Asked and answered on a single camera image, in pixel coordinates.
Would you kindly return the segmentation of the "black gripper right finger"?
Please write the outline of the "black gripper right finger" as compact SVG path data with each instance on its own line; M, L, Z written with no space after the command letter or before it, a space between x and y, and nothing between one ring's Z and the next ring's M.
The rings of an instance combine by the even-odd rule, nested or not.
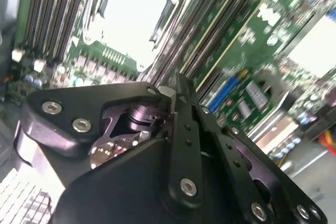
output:
M245 134L221 129L187 86L201 121L201 142L215 158L231 223L327 223L323 211Z

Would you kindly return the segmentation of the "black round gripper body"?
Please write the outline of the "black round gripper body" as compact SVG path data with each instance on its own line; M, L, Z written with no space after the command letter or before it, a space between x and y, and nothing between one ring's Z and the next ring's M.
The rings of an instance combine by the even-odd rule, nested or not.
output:
M201 142L196 106L172 114L167 138L132 148L76 179L54 223L231 223L219 165Z

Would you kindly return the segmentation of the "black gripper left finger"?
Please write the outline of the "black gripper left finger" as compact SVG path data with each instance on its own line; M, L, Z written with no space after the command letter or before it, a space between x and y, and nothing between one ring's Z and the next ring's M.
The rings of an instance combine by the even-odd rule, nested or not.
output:
M16 152L61 198L82 175L146 141L167 138L177 108L195 106L188 80L177 74L171 97L146 82L34 92L23 105Z

